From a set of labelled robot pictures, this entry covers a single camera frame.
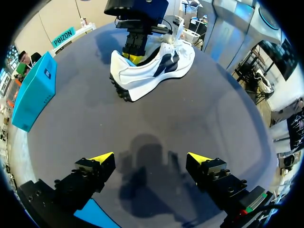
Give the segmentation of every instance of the sign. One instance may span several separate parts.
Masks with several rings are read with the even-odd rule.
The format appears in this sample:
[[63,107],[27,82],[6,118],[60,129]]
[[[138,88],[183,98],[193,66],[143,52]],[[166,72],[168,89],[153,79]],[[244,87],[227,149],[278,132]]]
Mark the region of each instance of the sign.
[[57,36],[53,41],[52,45],[54,48],[57,48],[60,44],[62,44],[65,40],[75,35],[75,28],[70,27],[67,31],[64,31],[59,36]]

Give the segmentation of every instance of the teal box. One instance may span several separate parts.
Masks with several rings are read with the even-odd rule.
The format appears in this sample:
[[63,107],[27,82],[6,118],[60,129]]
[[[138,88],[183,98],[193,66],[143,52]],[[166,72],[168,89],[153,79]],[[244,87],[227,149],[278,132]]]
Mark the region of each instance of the teal box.
[[57,62],[45,53],[23,80],[13,110],[12,124],[29,132],[56,93]]
[[64,31],[59,36],[57,36],[53,41],[52,45],[54,48],[57,48],[61,43],[63,43],[65,40],[69,39],[70,37],[75,35],[75,28],[70,27],[67,31]]

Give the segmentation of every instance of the white shoe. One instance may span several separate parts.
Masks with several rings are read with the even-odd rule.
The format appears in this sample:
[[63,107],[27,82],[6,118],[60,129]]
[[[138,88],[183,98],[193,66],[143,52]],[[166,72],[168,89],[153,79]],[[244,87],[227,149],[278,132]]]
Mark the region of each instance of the white shoe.
[[181,39],[174,44],[161,43],[159,50],[137,66],[115,50],[111,56],[110,79],[120,97],[134,102],[161,81],[183,77],[191,68],[194,57],[191,43]]

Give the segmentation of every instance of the gray table surface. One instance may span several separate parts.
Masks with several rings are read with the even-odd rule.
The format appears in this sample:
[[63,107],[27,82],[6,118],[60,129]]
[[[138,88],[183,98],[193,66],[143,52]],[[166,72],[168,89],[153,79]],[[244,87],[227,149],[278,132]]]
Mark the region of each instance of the gray table surface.
[[236,80],[195,49],[182,79],[126,103],[109,80],[126,31],[113,24],[60,52],[56,95],[28,133],[36,178],[54,186],[82,157],[114,152],[116,170],[93,198],[123,228],[219,227],[226,216],[186,172],[186,154],[220,157],[231,172],[266,188],[276,157],[262,118]]

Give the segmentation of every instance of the cable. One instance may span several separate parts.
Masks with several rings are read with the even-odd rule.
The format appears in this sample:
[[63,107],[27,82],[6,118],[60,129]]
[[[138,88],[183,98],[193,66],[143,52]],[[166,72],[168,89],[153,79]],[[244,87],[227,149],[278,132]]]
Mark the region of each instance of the cable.
[[80,15],[80,12],[79,12],[78,5],[77,5],[76,0],[75,0],[75,4],[76,4],[77,10],[78,10],[79,17],[81,18],[81,15]]
[[115,26],[117,26],[117,24],[116,24],[116,20],[117,20],[117,18],[118,18],[118,17],[116,17],[116,18],[115,18],[115,21],[114,21]]
[[167,20],[165,20],[164,18],[163,18],[163,20],[166,21],[170,25],[171,31],[173,32],[171,24]]

